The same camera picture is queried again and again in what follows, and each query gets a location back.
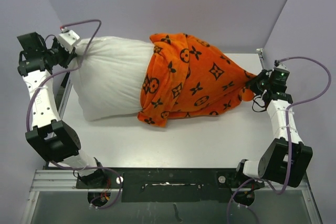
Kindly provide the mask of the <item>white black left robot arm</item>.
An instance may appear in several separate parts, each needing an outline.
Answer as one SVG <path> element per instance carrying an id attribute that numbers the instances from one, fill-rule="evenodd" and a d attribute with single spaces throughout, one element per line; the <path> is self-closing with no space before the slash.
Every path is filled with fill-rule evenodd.
<path id="1" fill-rule="evenodd" d="M 22 46 L 18 72 L 30 97 L 26 115 L 27 142 L 46 162 L 63 163 L 76 170 L 78 179 L 85 185 L 104 186 L 107 175 L 101 163 L 81 149 L 75 130 L 60 118 L 52 89 L 53 67 L 68 67 L 76 57 L 80 37 L 74 31 L 63 28 L 50 48 L 37 32 L 18 36 L 17 39 Z"/>

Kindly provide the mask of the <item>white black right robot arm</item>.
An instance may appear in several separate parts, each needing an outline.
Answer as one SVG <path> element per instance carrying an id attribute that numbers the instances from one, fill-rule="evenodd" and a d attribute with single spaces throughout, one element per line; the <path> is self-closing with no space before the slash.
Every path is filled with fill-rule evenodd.
<path id="1" fill-rule="evenodd" d="M 304 145 L 296 128 L 293 100 L 286 92 L 289 74 L 287 69 L 275 67 L 247 82 L 247 88 L 265 104 L 274 139 L 260 160 L 241 160 L 234 173 L 238 186 L 245 187 L 255 178 L 298 187 L 306 173 L 313 151 Z"/>

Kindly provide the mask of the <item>orange patterned plush pillowcase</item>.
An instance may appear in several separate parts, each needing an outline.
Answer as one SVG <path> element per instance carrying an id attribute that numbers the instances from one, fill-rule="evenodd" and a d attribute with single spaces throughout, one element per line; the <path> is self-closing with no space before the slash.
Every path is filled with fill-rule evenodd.
<path id="1" fill-rule="evenodd" d="M 169 119 L 221 115 L 251 101 L 255 75 L 217 47 L 188 34 L 153 34 L 138 120 L 164 127 Z"/>

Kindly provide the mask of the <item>white pillow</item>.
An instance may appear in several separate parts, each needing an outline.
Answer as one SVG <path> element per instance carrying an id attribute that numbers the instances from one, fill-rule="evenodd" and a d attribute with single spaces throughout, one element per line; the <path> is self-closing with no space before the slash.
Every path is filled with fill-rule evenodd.
<path id="1" fill-rule="evenodd" d="M 113 36 L 77 44 L 70 80 L 87 121 L 141 111 L 140 94 L 153 49 L 151 42 Z"/>

